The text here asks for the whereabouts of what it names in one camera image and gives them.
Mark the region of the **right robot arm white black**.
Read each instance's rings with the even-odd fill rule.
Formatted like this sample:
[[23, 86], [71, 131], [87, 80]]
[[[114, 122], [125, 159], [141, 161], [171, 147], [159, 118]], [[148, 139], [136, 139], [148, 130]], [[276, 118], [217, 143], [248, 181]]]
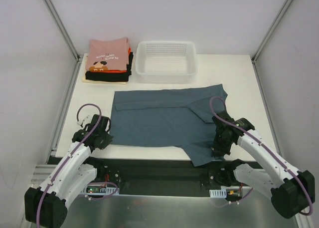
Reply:
[[213, 151], [228, 155], [232, 145], [249, 153], [262, 167], [260, 172], [240, 159], [226, 165], [216, 182], [224, 186], [243, 183], [267, 197], [284, 218], [296, 214], [309, 216], [315, 202], [315, 178], [308, 170], [300, 171], [271, 150], [255, 127], [245, 118], [234, 120], [226, 111], [212, 117], [216, 125]]

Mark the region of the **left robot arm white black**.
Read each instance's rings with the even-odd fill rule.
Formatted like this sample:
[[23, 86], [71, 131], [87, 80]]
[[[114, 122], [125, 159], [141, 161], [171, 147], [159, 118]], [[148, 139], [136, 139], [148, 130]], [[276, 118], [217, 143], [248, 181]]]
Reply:
[[38, 188], [29, 188], [24, 195], [25, 218], [45, 228], [59, 228], [66, 219], [75, 198], [91, 183], [106, 186], [108, 176], [104, 162], [91, 156], [103, 150], [113, 137], [111, 120], [95, 114], [77, 131], [66, 155]]

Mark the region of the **blue-grey t shirt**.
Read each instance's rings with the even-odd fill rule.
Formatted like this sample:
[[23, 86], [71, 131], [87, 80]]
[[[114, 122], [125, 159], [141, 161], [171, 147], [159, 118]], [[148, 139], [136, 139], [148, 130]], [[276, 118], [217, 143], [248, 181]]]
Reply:
[[111, 111], [114, 145], [179, 147], [194, 166], [222, 155], [212, 151], [216, 125], [213, 112], [221, 112], [226, 100], [222, 84], [189, 89], [116, 91]]

